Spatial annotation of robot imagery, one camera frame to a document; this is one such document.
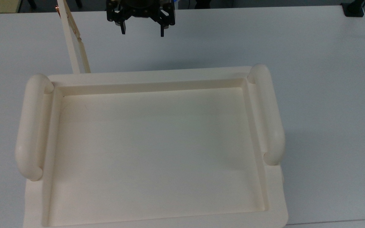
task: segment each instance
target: white table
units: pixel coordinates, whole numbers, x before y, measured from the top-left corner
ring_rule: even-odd
[[[266,64],[286,131],[289,224],[365,219],[365,17],[340,6],[178,10],[150,19],[74,13],[92,72]],[[14,147],[32,74],[71,73],[56,13],[0,15],[0,227],[22,227]]]

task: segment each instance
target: tray handle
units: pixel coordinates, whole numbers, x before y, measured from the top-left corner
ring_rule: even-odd
[[[267,152],[264,161],[270,166],[280,163],[285,150],[284,128],[278,111],[271,74],[265,65],[257,64],[250,70],[248,81],[256,85],[267,134]]]
[[[50,94],[53,90],[53,84],[43,74],[32,76],[25,88],[15,159],[19,172],[31,181],[39,180],[43,173],[36,162],[36,141],[42,115],[43,95]]]

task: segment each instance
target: black clamp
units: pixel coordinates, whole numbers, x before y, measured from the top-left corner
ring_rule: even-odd
[[[146,1],[144,7],[136,6],[131,0],[107,0],[106,12],[107,20],[115,22],[120,26],[122,34],[126,33],[125,21],[131,16],[151,18],[160,25],[161,37],[164,37],[164,29],[169,25],[175,25],[174,2],[171,0]]]

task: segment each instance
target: tray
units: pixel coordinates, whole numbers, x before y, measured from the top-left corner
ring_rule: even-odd
[[[35,75],[23,226],[283,227],[284,142],[264,65]]]

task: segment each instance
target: floor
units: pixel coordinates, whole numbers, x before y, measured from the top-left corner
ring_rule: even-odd
[[[78,8],[75,0],[67,0],[71,11],[104,11],[106,0],[81,0],[82,8]],[[22,0],[20,13],[55,12],[56,0],[35,0],[37,9],[32,10],[27,0]],[[245,8],[245,7],[274,7],[274,6],[326,6],[340,5],[351,0],[212,0],[211,8]],[[179,0],[179,9],[193,9],[195,0]]]

